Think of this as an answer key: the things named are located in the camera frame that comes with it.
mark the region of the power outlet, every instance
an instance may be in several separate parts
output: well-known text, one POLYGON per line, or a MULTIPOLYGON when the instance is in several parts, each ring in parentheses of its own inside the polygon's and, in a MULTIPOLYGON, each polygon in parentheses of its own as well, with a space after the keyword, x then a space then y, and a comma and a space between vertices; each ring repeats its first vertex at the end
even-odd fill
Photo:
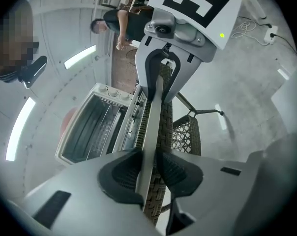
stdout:
POLYGON ((277 34, 277 30, 278 30, 278 27, 277 26, 272 26, 272 28, 269 28, 266 32, 266 35, 265 35, 265 43, 269 43, 269 44, 273 44, 274 41, 275 41, 275 36, 274 37, 270 37, 270 34, 273 33, 273 34, 277 34))

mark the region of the oven knob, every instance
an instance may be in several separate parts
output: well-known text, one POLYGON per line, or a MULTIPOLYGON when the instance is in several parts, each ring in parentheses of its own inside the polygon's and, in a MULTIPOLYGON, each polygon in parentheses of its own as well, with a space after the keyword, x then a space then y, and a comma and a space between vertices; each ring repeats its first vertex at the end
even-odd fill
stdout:
POLYGON ((108 93, 111 97, 116 97, 118 95, 118 91, 114 88, 111 88, 108 91, 109 91, 108 93))
POLYGON ((107 87, 106 87, 105 85, 99 85, 99 86, 98 86, 98 90, 99 90, 100 92, 106 92, 106 91, 107 91, 107 87))
POLYGON ((122 93, 122 94, 120 95, 120 99, 121 99, 121 100, 129 100, 129 95, 126 94, 126 93, 122 93))

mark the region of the ceiling light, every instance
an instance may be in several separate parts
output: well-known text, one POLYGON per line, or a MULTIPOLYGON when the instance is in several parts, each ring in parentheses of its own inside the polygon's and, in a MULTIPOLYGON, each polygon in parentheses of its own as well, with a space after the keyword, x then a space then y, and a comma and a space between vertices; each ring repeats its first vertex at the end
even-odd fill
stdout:
POLYGON ((5 157, 7 161, 15 160, 16 149, 19 143, 20 136, 22 134, 26 120, 29 117, 31 110, 33 109, 34 106, 35 106, 35 102, 33 101, 33 99, 28 98, 22 110, 20 111, 19 116, 16 119, 16 122, 14 124, 12 133, 10 136, 9 144, 7 146, 6 157, 5 157))
POLYGON ((77 55, 74 55, 72 58, 70 58, 66 62, 64 62, 65 68, 69 69, 76 62, 80 61, 81 59, 85 58, 87 55, 89 55, 95 51, 96 51, 96 45, 93 45, 93 46, 81 51, 77 55))

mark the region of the black t-shirt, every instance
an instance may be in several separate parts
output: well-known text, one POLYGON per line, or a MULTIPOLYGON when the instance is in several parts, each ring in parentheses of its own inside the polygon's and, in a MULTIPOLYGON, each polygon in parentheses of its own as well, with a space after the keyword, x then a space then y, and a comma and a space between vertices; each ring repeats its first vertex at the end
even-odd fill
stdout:
MULTIPOLYGON (((104 20, 109 29, 113 30, 117 34, 120 33, 119 19, 117 16, 118 11, 119 10, 110 10, 104 15, 104 20)), ((128 14, 128 26, 125 37, 126 39, 141 42, 142 38, 145 35, 144 27, 146 23, 148 23, 151 19, 130 12, 128 12, 128 14)))

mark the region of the floor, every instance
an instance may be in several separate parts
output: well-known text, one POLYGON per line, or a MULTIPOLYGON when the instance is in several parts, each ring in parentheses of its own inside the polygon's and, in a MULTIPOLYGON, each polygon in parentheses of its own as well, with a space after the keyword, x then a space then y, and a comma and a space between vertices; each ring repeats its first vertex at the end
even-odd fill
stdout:
MULTIPOLYGON (((290 43, 293 39, 285 19, 273 0, 258 0, 267 14, 262 22, 279 27, 278 35, 290 43)), ((253 18, 248 1, 244 0, 239 16, 253 18)), ((244 22, 238 18, 235 27, 244 22)), ((249 32, 263 42, 267 27, 249 32)), ((180 91, 196 109, 213 109, 216 104, 226 114, 227 129, 222 130, 218 114, 197 116, 202 154, 216 159, 246 161, 251 152, 265 149, 287 131, 271 96, 285 79, 278 69, 294 72, 297 57, 281 39, 273 45, 262 46, 243 36, 230 39, 226 48, 218 50, 211 63, 202 63, 180 91)), ((174 120, 187 114, 186 107, 173 100, 174 120)), ((167 191, 164 205, 170 202, 167 191)), ((157 229, 164 235, 169 212, 159 218, 157 229)))

